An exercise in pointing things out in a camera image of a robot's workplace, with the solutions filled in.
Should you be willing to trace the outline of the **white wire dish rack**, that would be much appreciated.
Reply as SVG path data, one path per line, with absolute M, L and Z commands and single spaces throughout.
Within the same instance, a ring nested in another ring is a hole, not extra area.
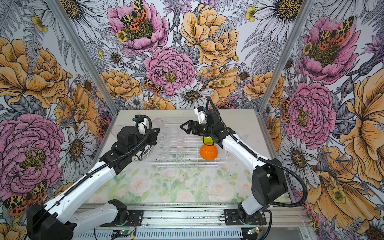
M 200 156 L 200 148 L 204 145 L 200 136 L 188 135 L 180 125 L 186 119 L 163 119 L 165 128 L 160 130 L 157 144 L 151 146 L 144 160 L 147 164 L 158 167 L 212 167 L 226 163 L 226 151 L 217 147 L 218 157 L 206 161 Z

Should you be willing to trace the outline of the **clear glass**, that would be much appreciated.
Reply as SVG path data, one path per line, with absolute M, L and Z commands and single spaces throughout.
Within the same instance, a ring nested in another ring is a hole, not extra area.
M 159 128 L 160 130 L 163 130 L 165 128 L 165 122 L 161 118 L 155 118 L 152 120 L 152 123 L 156 125 L 156 128 Z
M 116 137 L 118 135 L 118 133 L 122 130 L 123 127 L 124 126 L 122 126 L 122 125 L 114 126 L 112 128 L 111 134 Z

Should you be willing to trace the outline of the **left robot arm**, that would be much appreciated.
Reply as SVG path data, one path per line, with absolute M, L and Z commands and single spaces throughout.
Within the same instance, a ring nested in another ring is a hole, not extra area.
M 123 225 L 129 215 L 125 204 L 110 200 L 99 208 L 77 215 L 78 208 L 101 186 L 121 173 L 132 158 L 157 143 L 159 128 L 148 116 L 137 115 L 134 126 L 118 133 L 118 140 L 94 167 L 71 187 L 27 211 L 27 237 L 31 240 L 71 240 L 103 224 Z

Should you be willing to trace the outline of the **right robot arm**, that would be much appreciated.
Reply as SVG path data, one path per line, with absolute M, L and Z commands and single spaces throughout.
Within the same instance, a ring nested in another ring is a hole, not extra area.
M 189 120 L 180 128 L 189 135 L 212 138 L 226 152 L 240 160 L 252 173 L 251 194 L 238 205 L 238 215 L 243 223 L 266 210 L 288 191 L 282 164 L 269 160 L 251 149 L 227 127 L 217 110 L 195 109 L 198 121 Z

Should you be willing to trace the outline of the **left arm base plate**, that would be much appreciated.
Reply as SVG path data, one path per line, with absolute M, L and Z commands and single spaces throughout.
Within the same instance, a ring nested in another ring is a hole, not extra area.
M 102 224 L 101 227 L 140 227 L 143 221 L 143 210 L 127 210 L 118 214 L 111 223 Z

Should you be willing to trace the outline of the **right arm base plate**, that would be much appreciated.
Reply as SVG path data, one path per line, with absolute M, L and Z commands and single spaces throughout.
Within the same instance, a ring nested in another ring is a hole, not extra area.
M 227 226 L 261 226 L 266 225 L 267 220 L 263 213 L 260 211 L 252 215 L 248 215 L 245 211 L 239 209 L 225 209 L 224 219 Z

